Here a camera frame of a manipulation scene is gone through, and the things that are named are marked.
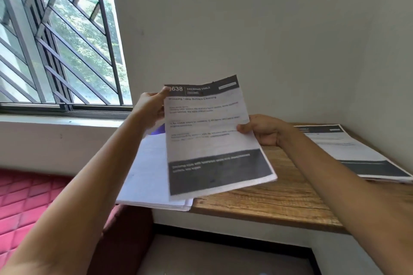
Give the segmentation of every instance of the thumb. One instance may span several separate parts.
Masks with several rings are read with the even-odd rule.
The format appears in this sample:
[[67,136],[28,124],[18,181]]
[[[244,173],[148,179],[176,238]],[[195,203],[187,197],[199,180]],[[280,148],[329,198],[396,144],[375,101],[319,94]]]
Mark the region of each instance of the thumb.
[[155,97],[157,99],[163,100],[165,99],[165,97],[167,97],[169,95],[169,92],[171,91],[171,89],[168,86],[164,86],[160,92],[158,92]]
[[247,124],[238,124],[237,125],[237,131],[239,131],[242,134],[246,134],[246,133],[252,131],[251,122],[248,122]]

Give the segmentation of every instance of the window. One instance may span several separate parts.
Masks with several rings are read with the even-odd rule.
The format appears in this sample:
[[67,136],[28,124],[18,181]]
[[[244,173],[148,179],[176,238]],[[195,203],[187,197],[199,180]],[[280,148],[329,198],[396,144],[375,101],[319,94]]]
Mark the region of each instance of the window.
[[113,0],[0,0],[0,22],[0,110],[131,110]]

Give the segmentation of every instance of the forearm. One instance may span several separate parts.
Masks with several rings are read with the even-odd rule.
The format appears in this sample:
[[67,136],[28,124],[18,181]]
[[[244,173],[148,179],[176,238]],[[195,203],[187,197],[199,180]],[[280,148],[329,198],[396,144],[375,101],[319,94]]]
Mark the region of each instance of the forearm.
[[86,273],[136,155],[141,126],[133,112],[45,211],[7,267],[37,263],[51,272]]
[[397,200],[292,126],[281,128],[279,145],[383,272],[413,273],[413,224]]

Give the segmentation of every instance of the paper document on table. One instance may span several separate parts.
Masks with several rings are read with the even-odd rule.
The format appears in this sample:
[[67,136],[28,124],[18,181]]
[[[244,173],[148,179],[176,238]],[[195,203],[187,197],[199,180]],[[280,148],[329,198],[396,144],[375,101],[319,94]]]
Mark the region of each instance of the paper document on table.
[[360,177],[378,180],[413,181],[413,176],[382,154],[364,145],[344,131],[340,124],[303,125],[305,133],[333,158]]
[[169,200],[165,134],[142,139],[116,203],[188,211],[192,201]]
[[276,180],[249,122],[237,76],[205,85],[167,85],[165,130],[171,199],[221,193]]

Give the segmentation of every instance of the wooden table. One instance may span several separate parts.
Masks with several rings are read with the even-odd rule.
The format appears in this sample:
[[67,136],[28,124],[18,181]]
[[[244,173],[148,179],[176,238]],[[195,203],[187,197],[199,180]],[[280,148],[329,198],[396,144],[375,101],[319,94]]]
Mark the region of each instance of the wooden table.
[[[360,137],[349,133],[369,145]],[[195,199],[190,212],[348,233],[281,148],[267,146],[263,149],[278,175],[276,182]],[[382,186],[405,203],[413,213],[413,184],[369,183]]]

